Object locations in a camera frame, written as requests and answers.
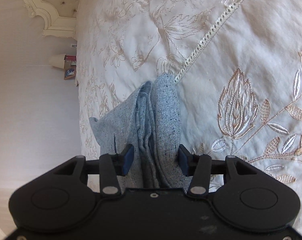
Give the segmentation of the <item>grey speckled pants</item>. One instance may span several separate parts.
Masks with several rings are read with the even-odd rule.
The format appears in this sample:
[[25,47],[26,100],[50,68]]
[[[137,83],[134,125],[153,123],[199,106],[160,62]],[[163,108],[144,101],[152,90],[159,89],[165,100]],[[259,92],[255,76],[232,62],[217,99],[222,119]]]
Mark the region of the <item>grey speckled pants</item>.
[[89,118],[101,154],[119,154],[131,144],[134,161],[119,179],[126,188],[188,189],[191,178],[178,165],[181,116],[174,77],[147,81],[100,119]]

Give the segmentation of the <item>cream bedside table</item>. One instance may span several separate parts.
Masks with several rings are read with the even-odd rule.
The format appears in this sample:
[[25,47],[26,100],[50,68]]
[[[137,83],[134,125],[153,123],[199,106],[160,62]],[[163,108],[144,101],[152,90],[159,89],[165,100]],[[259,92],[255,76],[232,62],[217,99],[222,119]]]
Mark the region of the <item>cream bedside table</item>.
[[77,67],[75,67],[74,84],[75,84],[76,87],[79,86],[79,81],[78,81],[78,68],[77,68]]

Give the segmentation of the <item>red book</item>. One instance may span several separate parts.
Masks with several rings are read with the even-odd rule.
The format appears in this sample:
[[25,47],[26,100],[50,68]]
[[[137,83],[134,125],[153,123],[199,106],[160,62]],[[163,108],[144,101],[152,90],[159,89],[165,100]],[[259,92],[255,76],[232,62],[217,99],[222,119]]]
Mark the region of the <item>red book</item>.
[[75,66],[77,64],[77,57],[76,57],[76,55],[65,55],[64,61],[65,61],[65,63]]

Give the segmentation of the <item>cream embroidered bedspread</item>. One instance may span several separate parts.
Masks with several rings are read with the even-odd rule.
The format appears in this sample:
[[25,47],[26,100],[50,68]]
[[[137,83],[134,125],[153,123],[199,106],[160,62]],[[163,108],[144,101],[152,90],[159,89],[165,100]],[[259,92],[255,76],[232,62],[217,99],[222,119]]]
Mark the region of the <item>cream embroidered bedspread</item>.
[[181,142],[294,189],[302,234],[302,0],[81,0],[76,34],[83,155],[100,155],[90,117],[172,74]]

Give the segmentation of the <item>cream tufted headboard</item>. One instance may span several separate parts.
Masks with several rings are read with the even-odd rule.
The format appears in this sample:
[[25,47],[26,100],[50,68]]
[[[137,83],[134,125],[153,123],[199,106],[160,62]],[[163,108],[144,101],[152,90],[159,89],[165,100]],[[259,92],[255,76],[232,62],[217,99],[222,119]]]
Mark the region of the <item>cream tufted headboard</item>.
[[30,18],[44,20],[42,35],[73,38],[80,0],[23,0]]

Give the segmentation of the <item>wooden photo frame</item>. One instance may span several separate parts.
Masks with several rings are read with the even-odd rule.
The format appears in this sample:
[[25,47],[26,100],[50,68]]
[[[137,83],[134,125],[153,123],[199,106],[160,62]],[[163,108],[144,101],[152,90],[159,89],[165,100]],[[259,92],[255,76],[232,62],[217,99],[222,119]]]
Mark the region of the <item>wooden photo frame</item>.
[[64,70],[63,79],[69,80],[76,77],[76,66],[68,67]]

